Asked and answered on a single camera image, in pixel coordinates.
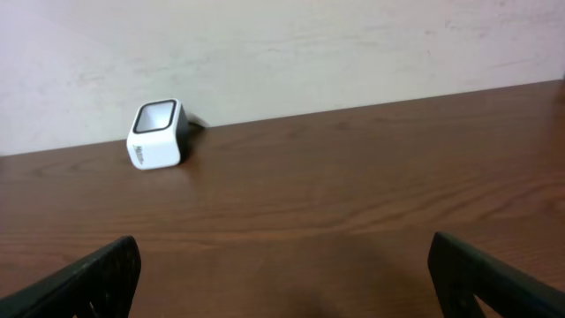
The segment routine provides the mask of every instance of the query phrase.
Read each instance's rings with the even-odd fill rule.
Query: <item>wood grain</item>
[[[132,317],[437,317],[447,230],[565,290],[560,81],[0,158],[0,296],[133,235]]]

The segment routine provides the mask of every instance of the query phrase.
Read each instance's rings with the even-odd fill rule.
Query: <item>wooden table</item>
[[[564,211],[560,81],[7,156],[0,296],[132,234],[131,317],[440,317],[435,231],[565,290]]]

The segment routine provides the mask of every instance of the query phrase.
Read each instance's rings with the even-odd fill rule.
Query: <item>small white box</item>
[[[127,137],[133,165],[142,170],[179,164],[188,151],[188,118],[177,99],[141,106]]]

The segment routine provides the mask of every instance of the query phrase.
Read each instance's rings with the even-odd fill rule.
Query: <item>white casing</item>
[[[154,124],[154,129],[151,129],[151,124],[148,124],[145,125],[145,128],[139,129],[141,119],[145,119],[140,118],[142,114],[144,117],[150,116],[147,114],[147,110],[150,110],[150,108],[155,105],[168,102],[173,102],[174,105],[171,110],[165,110],[169,112],[169,124],[166,127],[163,127],[164,125],[159,126],[158,124]],[[147,170],[179,164],[181,152],[177,143],[177,126],[180,114],[185,115],[185,113],[181,111],[182,108],[183,105],[179,100],[171,99],[151,102],[138,109],[126,142],[127,151],[136,168]],[[162,116],[163,114],[164,112],[157,113],[156,116]]]

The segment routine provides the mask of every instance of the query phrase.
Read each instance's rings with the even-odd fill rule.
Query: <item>wall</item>
[[[0,1],[0,155],[555,80],[562,0]]]

